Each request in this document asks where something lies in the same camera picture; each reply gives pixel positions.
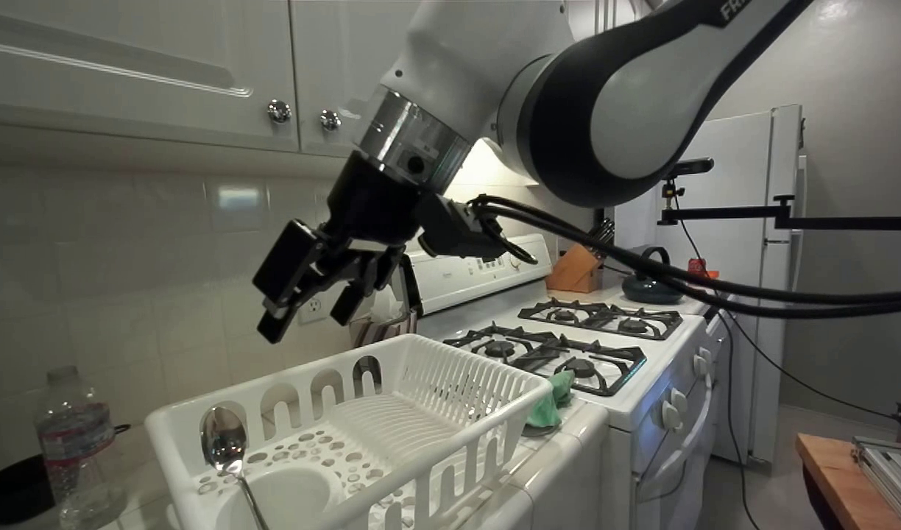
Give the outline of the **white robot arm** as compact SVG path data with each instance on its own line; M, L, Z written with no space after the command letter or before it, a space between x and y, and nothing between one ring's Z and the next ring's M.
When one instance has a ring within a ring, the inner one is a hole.
M292 222L253 285L258 337L338 285L337 321L384 288L407 244L498 259L501 225L444 199L472 148L575 207L618 207L672 173L710 109L811 0L668 0L576 40L560 0L420 0L317 228Z

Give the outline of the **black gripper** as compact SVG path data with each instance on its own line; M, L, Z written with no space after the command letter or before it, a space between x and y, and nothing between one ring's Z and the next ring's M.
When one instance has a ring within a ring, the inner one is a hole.
M317 228L288 222L253 275L261 293L258 337L276 346L304 294L347 284L329 315L347 324L363 300L388 284L403 244L420 231L417 210L428 191L391 179L360 154L350 154Z

